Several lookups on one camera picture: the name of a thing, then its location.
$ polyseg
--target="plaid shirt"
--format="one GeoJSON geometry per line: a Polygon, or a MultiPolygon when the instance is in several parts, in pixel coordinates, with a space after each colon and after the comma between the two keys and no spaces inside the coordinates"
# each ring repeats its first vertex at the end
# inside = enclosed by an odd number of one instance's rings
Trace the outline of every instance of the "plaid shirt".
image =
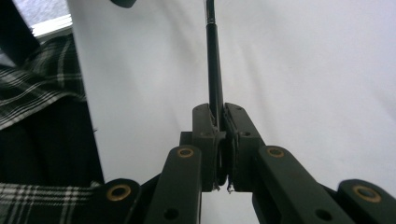
{"type": "Polygon", "coordinates": [[[22,68],[0,66],[0,130],[65,96],[86,100],[72,35],[46,42],[22,68]]]}
{"type": "MultiPolygon", "coordinates": [[[[85,101],[71,35],[46,42],[22,68],[0,65],[0,130],[65,96],[85,101]]],[[[94,190],[0,183],[0,223],[71,223],[94,190]]]]}
{"type": "Polygon", "coordinates": [[[95,190],[0,183],[0,223],[73,223],[95,190]]]}

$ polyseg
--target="black and white checkered fabric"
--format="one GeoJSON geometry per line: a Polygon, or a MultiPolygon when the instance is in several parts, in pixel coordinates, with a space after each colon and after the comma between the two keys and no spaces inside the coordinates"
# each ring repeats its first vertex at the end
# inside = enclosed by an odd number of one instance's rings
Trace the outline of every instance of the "black and white checkered fabric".
{"type": "Polygon", "coordinates": [[[0,130],[65,96],[86,100],[71,35],[46,42],[22,68],[0,66],[0,130]]]}
{"type": "Polygon", "coordinates": [[[0,183],[0,223],[73,223],[95,190],[0,183]]]}

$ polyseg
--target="metal rod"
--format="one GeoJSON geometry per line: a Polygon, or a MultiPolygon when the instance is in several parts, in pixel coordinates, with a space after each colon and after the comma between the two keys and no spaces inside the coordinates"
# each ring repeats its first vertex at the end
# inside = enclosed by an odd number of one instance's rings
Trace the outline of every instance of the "metal rod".
{"type": "Polygon", "coordinates": [[[215,119],[215,125],[218,128],[218,131],[223,131],[223,96],[219,58],[219,40],[218,27],[215,20],[215,5],[213,0],[205,0],[205,10],[207,64],[209,75],[209,107],[215,119]]]}

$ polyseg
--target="brass grommet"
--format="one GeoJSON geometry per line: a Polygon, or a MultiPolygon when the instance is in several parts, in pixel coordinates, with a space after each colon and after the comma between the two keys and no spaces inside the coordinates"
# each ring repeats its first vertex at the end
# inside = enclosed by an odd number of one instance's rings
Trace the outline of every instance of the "brass grommet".
{"type": "Polygon", "coordinates": [[[121,184],[109,189],[106,196],[111,202],[117,202],[125,199],[130,194],[131,188],[128,185],[121,184]]]}
{"type": "Polygon", "coordinates": [[[270,147],[267,149],[267,153],[272,156],[272,157],[276,157],[276,158],[281,158],[285,156],[285,153],[283,152],[282,149],[277,148],[277,147],[270,147]]]}
{"type": "Polygon", "coordinates": [[[181,158],[188,158],[194,154],[194,151],[190,148],[181,148],[177,151],[177,155],[181,158]]]}
{"type": "Polygon", "coordinates": [[[353,191],[363,200],[370,203],[379,203],[381,202],[381,195],[377,193],[375,190],[364,187],[362,185],[357,185],[353,187],[353,191]]]}

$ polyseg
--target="white backdrop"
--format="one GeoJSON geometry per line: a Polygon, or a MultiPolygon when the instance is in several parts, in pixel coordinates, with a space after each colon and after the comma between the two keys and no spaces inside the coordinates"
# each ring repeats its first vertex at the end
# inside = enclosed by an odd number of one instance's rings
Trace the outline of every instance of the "white backdrop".
{"type": "MultiPolygon", "coordinates": [[[[207,103],[202,0],[68,0],[106,181],[163,168],[207,103]]],[[[224,101],[320,183],[396,196],[396,2],[217,0],[224,101]]],[[[251,195],[204,193],[202,223],[257,223],[251,195]]]]}

